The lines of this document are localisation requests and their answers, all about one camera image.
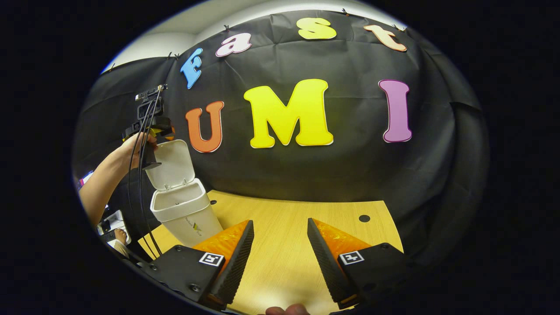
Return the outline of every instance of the black fabric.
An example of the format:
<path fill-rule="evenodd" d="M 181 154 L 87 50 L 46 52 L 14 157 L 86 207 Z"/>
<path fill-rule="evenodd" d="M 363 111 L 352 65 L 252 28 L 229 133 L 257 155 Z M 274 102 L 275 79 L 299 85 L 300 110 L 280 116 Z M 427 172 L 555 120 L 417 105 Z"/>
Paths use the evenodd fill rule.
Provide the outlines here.
<path fill-rule="evenodd" d="M 305 40 L 296 21 L 322 17 L 337 35 L 332 40 Z M 395 34 L 406 52 L 394 51 L 365 25 L 377 24 Z M 251 48 L 223 58 L 215 51 L 226 38 L 251 33 Z M 197 49 L 202 74 L 191 89 L 180 72 Z M 251 105 L 244 93 L 267 85 L 287 104 L 295 85 L 318 78 L 329 87 L 324 94 L 329 146 L 283 146 L 254 149 Z M 388 127 L 383 79 L 405 82 L 412 139 L 386 143 Z M 189 144 L 196 177 L 207 191 L 217 189 L 244 196 L 295 201 L 385 201 L 399 229 L 406 253 L 418 253 L 423 263 L 444 257 L 473 217 L 486 180 L 488 145 L 480 104 L 469 84 L 429 41 L 412 29 L 405 32 L 357 16 L 328 11 L 295 11 L 256 18 L 220 32 L 175 58 L 150 58 L 115 67 L 100 76 L 78 122 L 74 146 L 74 176 L 95 168 L 122 141 L 120 135 L 136 116 L 134 95 L 159 84 L 165 116 L 176 139 Z M 211 136 L 206 105 L 223 101 L 223 138 L 212 153 L 190 146 L 185 113 L 202 108 L 200 132 Z M 145 179 L 143 186 L 153 192 Z M 131 195 L 138 200 L 135 190 Z M 149 205 L 151 192 L 144 193 Z M 128 209 L 126 186 L 111 199 L 125 219 L 138 225 L 138 210 Z M 156 220 L 146 212 L 157 226 Z M 131 231 L 137 238 L 145 232 Z"/>

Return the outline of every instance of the white trash can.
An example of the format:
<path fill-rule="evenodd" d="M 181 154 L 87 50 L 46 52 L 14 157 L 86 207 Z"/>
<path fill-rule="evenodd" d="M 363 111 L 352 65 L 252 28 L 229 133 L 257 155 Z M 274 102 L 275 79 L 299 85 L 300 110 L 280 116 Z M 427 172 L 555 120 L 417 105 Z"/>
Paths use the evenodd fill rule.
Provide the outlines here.
<path fill-rule="evenodd" d="M 150 204 L 153 215 L 187 247 L 223 231 L 206 190 L 194 177 L 186 142 L 173 140 L 157 146 L 154 154 L 161 165 L 146 170 L 157 189 Z"/>

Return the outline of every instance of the cable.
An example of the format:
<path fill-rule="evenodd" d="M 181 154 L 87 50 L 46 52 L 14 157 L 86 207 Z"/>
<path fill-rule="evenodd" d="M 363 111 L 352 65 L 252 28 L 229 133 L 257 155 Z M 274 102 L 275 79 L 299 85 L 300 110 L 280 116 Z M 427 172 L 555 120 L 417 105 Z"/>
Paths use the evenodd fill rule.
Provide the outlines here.
<path fill-rule="evenodd" d="M 160 93 L 161 93 L 161 88 L 159 89 L 159 91 L 157 92 L 157 96 L 156 96 L 156 100 L 154 101 L 154 106 L 152 109 L 152 114 L 150 116 L 150 125 L 148 126 L 147 130 L 149 131 L 152 128 L 152 123 L 153 123 L 153 115 L 155 114 L 156 108 L 157 108 L 157 101 L 160 98 Z M 146 135 L 146 138 L 143 141 L 143 145 L 140 147 L 140 160 L 139 163 L 142 163 L 142 160 L 144 159 L 144 150 L 146 149 L 146 145 L 148 142 L 148 135 Z M 139 192 L 140 192 L 140 207 L 142 209 L 142 215 L 144 216 L 144 219 L 146 221 L 146 225 L 148 227 L 148 233 L 150 234 L 150 238 L 152 239 L 152 242 L 154 244 L 154 246 L 156 247 L 157 253 L 161 256 L 161 250 L 159 248 L 159 246 L 157 245 L 156 239 L 153 237 L 152 234 L 152 230 L 150 229 L 150 224 L 148 223 L 148 219 L 146 218 L 146 214 L 144 212 L 144 199 L 142 198 L 142 168 L 138 167 L 138 186 L 139 186 Z"/>
<path fill-rule="evenodd" d="M 144 120 L 142 121 L 141 125 L 144 125 L 146 122 L 146 118 L 148 115 L 144 116 Z M 128 204 L 130 206 L 130 210 L 132 211 L 132 201 L 130 199 L 130 171 L 132 170 L 132 159 L 134 159 L 134 152 L 136 150 L 136 144 L 138 143 L 138 139 L 140 138 L 140 133 L 142 132 L 142 126 L 141 129 L 138 131 L 138 135 L 136 136 L 136 141 L 134 142 L 134 147 L 132 148 L 132 154 L 130 155 L 130 164 L 128 165 L 128 183 L 127 183 L 127 192 L 128 192 Z M 148 247 L 148 249 L 150 250 L 150 252 L 152 253 L 154 259 L 157 258 L 156 255 L 153 253 L 152 248 L 150 247 L 150 245 L 148 245 L 148 241 L 146 241 L 146 238 L 144 237 L 144 235 L 142 236 L 142 239 L 144 240 L 144 243 L 146 244 L 146 247 Z"/>

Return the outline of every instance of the hand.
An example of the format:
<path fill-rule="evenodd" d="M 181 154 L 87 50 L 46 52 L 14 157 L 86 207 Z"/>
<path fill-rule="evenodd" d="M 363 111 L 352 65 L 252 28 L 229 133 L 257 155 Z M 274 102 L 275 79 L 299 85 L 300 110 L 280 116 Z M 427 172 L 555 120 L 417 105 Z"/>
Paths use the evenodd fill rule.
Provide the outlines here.
<path fill-rule="evenodd" d="M 132 157 L 131 169 L 135 169 L 138 167 L 140 161 L 140 146 L 144 143 L 146 136 L 148 136 L 148 142 L 146 143 L 146 145 L 151 145 L 153 147 L 153 150 L 156 151 L 158 149 L 156 139 L 145 132 L 141 132 L 140 136 L 138 136 L 137 133 L 133 134 L 119 147 L 119 150 L 123 155 L 127 171 L 130 164 L 130 155 L 132 154 L 132 148 L 134 148 L 135 143 L 136 148 L 134 148 L 134 156 Z"/>
<path fill-rule="evenodd" d="M 120 241 L 121 243 L 125 244 L 127 243 L 127 232 L 121 230 L 121 229 L 115 229 L 115 238 Z"/>
<path fill-rule="evenodd" d="M 285 311 L 278 306 L 269 307 L 265 311 L 265 315 L 309 315 L 309 313 L 303 304 L 293 304 L 288 306 Z"/>

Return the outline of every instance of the trash can lid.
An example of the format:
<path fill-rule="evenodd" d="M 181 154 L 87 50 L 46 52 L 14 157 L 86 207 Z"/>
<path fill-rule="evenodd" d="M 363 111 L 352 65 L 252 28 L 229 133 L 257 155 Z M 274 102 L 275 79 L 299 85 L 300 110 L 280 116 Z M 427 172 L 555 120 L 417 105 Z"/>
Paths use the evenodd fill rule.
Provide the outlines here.
<path fill-rule="evenodd" d="M 160 143 L 154 152 L 156 161 L 161 165 L 146 170 L 152 185 L 159 191 L 165 191 L 194 180 L 193 162 L 189 148 L 183 140 Z"/>

